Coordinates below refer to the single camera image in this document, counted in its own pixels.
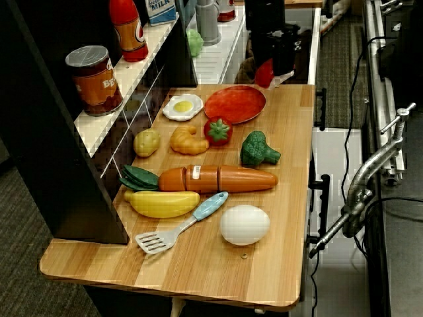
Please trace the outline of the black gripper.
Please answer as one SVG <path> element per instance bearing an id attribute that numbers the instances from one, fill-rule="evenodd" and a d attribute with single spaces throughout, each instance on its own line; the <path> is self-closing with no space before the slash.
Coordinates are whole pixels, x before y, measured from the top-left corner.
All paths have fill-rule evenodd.
<path id="1" fill-rule="evenodd" d="M 292 72 L 299 27 L 286 24 L 285 2 L 245 1 L 245 14 L 256 70 L 271 59 L 275 76 Z"/>

